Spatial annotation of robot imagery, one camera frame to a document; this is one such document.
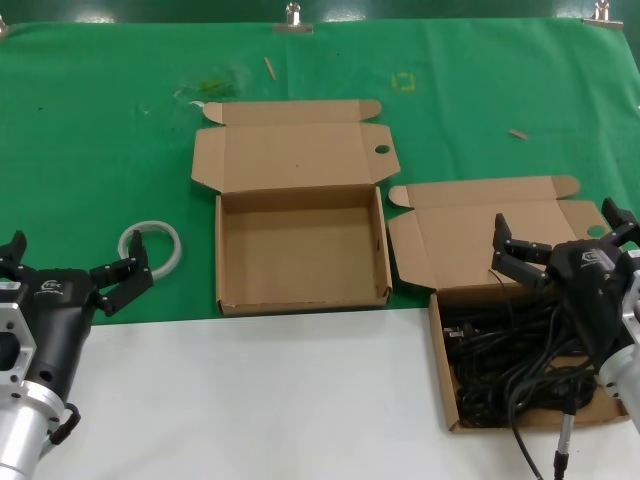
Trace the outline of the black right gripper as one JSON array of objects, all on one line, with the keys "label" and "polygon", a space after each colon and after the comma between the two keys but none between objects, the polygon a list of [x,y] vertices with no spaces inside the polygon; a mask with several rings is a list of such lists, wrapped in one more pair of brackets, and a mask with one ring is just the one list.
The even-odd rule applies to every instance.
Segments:
[{"label": "black right gripper", "polygon": [[[602,203],[610,232],[600,240],[556,245],[514,239],[505,217],[495,216],[493,270],[534,289],[544,290],[550,278],[595,369],[632,339],[622,323],[623,300],[634,282],[635,259],[621,251],[640,246],[639,222],[611,197]],[[537,265],[546,267],[540,270]]]}]

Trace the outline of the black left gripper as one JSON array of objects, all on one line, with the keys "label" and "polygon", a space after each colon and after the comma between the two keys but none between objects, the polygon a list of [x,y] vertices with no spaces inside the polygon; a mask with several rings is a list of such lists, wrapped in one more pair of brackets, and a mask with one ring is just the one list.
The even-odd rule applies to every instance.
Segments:
[{"label": "black left gripper", "polygon": [[26,248],[26,236],[17,230],[0,251],[1,278],[21,284],[18,305],[36,344],[25,379],[67,401],[96,309],[113,316],[153,286],[147,251],[134,230],[129,257],[89,274],[23,266]]}]

